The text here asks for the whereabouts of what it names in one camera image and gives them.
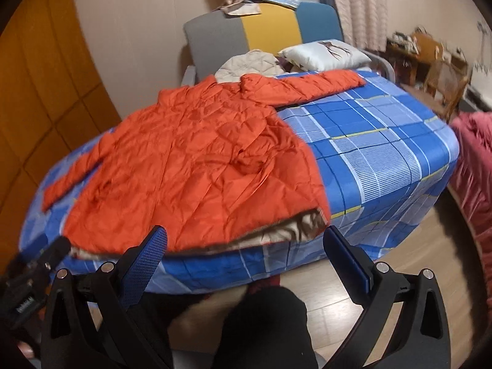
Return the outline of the person's left hand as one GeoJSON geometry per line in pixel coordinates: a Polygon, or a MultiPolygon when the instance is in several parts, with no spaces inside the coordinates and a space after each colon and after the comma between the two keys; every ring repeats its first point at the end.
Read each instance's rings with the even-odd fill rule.
{"type": "Polygon", "coordinates": [[[39,345],[36,342],[18,341],[17,346],[28,360],[35,359],[39,355],[39,345]]]}

